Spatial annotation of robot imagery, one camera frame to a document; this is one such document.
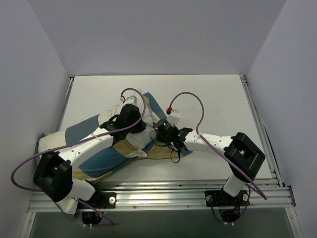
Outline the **blue beige white pillowcase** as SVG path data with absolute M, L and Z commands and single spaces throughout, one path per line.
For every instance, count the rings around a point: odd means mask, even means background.
M 178 158 L 179 155 L 171 148 L 156 141 L 156 133 L 153 123 L 166 118 L 165 113 L 151 93 L 143 94 L 138 98 L 137 106 L 145 110 L 143 121 L 147 128 L 140 133 L 129 134 L 124 140 L 110 148 L 98 152 L 73 172 L 73 177 L 79 180 L 96 182 L 134 160 L 140 159 L 170 159 Z M 42 134 L 37 142 L 36 152 L 65 146 L 90 136 L 102 123 L 112 116 L 119 114 L 122 105 L 116 105 L 111 110 L 90 117 L 78 124 L 60 130 L 52 134 Z

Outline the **white pillow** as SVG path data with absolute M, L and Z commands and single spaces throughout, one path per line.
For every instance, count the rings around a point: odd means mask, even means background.
M 153 123 L 166 118 L 166 115 L 150 93 L 144 93 L 143 98 L 146 102 L 146 111 L 143 116 L 146 129 L 140 133 L 129 133 L 125 139 L 96 154 L 98 158 L 119 162 L 128 158 L 159 160 L 168 156 L 168 148 L 155 145 L 156 133 L 153 128 Z

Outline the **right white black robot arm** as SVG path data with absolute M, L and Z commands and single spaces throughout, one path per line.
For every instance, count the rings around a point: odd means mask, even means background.
M 265 155 L 246 134 L 238 132 L 234 136 L 217 136 L 199 133 L 186 127 L 178 129 L 166 119 L 155 123 L 154 129 L 159 142 L 174 147 L 178 152 L 186 150 L 217 154 L 229 164 L 232 174 L 220 192 L 224 204 L 230 205 L 236 201 L 242 188 L 250 184 L 257 194 L 267 199 L 254 182 Z

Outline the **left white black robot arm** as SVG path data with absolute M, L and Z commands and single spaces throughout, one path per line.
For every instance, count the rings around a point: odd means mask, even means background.
M 144 129 L 146 124 L 142 121 L 140 109 L 134 104 L 126 104 L 119 114 L 104 122 L 90 136 L 67 148 L 44 153 L 33 183 L 55 203 L 70 197 L 81 199 L 87 207 L 94 208 L 99 204 L 100 195 L 89 182 L 73 178 L 74 170 L 97 153 L 125 139 L 129 133 Z

